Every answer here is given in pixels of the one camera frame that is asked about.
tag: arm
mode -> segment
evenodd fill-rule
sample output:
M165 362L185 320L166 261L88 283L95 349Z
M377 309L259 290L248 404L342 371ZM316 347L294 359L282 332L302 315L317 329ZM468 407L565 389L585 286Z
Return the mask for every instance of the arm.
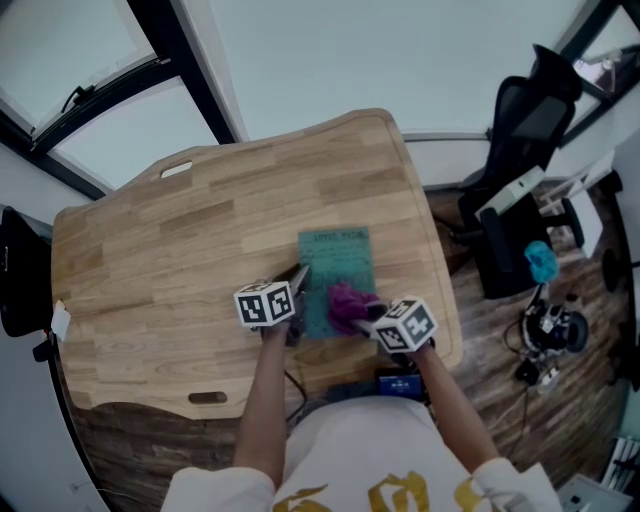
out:
M265 473L276 489L282 483L286 443L284 346L289 324L267 330L249 398L240 421L234 467Z
M480 416L436 351L426 343L414 355L438 419L445 444L461 464L473 473L485 462L499 457Z

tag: person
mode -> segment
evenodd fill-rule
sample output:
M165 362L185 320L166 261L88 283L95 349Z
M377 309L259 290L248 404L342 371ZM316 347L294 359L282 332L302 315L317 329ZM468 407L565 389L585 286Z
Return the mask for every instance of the person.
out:
M546 511L561 506L540 464L500 458L480 416L428 343L414 355L438 421L400 397L362 397L312 412L287 440L286 323L265 332L233 467L186 468L165 512Z

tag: wooden floor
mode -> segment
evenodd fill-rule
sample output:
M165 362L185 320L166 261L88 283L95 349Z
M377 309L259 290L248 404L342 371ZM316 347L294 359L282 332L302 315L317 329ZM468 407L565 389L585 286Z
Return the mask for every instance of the wooden floor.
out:
M433 212L458 220L454 192L429 193ZM609 386L611 368L607 351L619 338L619 324L628 320L626 288L610 294L604 288L600 261L604 249L619 251L611 212L594 194L605 225L603 239L591 260L568 264L551 287L551 298L562 302L567 293L580 297L577 308L590 324L588 348L579 355L559 359L558 386L548 395L530 394L524 437L512 460L521 468L539 461L554 485L574 473L599 478L620 415L624 386ZM463 249L453 247L445 229L440 231L450 272L460 266ZM560 255L570 243L554 240ZM505 327L517 320L530 294L498 301L485 300L473 261L453 275L464 337L464 358L454 376L491 426L523 391L513 373L519 356L502 343ZM512 345L520 343L517 329L510 333ZM102 487L144 500L145 506L111 495L123 511L160 508L172 475L185 466L218 469L227 467L233 455L238 420L191 421L171 413L133 404L101 405L93 410L75 408L71 416ZM501 453L507 454L519 436L521 401L491 433Z

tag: wooden tabletop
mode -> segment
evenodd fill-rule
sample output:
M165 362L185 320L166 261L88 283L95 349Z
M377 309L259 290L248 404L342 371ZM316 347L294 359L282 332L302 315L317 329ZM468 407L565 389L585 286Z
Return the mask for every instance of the wooden tabletop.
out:
M241 415L261 342L240 326L233 293L296 263L300 231L356 226L370 231L378 294L423 297L440 324L438 353L456 365L458 313L427 200L391 115L363 110L183 151L56 217L53 294L72 317L60 352L74 403ZM376 352L363 339L303 340L286 366L320 392L372 378ZM210 403L190 401L202 393Z

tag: white t-shirt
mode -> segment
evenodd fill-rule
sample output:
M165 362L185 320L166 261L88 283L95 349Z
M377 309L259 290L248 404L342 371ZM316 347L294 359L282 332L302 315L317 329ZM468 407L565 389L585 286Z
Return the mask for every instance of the white t-shirt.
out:
M368 397L323 407L291 434L283 484L249 468L178 471L164 512L561 512L540 464L495 459L473 475L445 446L427 409Z

